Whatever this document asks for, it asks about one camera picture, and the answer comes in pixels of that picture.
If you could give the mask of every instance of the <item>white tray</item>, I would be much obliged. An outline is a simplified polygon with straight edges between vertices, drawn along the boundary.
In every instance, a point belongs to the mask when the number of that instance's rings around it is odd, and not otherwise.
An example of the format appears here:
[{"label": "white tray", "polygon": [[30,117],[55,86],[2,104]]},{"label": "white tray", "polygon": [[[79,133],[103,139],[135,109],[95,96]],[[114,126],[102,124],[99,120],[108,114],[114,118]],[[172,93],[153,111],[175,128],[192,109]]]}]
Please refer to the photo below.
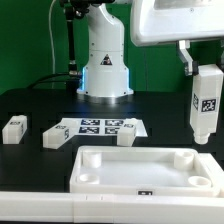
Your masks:
[{"label": "white tray", "polygon": [[83,146],[72,193],[217,197],[220,185],[192,149]]}]

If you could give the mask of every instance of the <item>black table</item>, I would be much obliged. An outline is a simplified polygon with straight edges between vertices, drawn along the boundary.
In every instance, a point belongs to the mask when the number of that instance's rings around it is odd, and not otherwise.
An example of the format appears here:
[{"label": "black table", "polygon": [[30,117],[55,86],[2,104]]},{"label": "black table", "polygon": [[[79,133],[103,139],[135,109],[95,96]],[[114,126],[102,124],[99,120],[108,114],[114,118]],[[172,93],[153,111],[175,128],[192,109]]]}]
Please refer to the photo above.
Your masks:
[{"label": "black table", "polygon": [[0,128],[13,115],[26,115],[28,130],[18,145],[3,145],[0,137],[0,191],[69,192],[80,146],[116,146],[115,136],[74,136],[58,150],[43,148],[42,133],[65,117],[142,119],[148,137],[137,137],[133,146],[193,148],[211,153],[224,168],[222,113],[216,134],[200,146],[189,124],[190,101],[190,93],[136,92],[129,102],[99,105],[77,100],[64,90],[7,91],[0,96]]}]

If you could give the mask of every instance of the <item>white block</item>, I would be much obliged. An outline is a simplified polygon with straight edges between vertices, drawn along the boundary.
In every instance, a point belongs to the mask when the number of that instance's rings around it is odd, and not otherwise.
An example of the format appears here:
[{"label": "white block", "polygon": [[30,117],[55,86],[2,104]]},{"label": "white block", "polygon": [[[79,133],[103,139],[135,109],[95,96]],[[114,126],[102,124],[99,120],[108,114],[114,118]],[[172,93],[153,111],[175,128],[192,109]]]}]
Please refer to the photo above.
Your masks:
[{"label": "white block", "polygon": [[117,133],[117,145],[120,146],[132,146],[136,137],[136,126],[138,120],[135,118],[126,119],[124,124],[118,130]]},{"label": "white block", "polygon": [[43,133],[43,147],[58,149],[77,133],[77,129],[78,122],[62,119],[60,123]]},{"label": "white block", "polygon": [[27,130],[27,117],[13,116],[2,130],[3,144],[19,144]]},{"label": "white block", "polygon": [[195,142],[206,144],[210,133],[216,132],[223,72],[214,64],[199,66],[194,77],[190,124]]}]

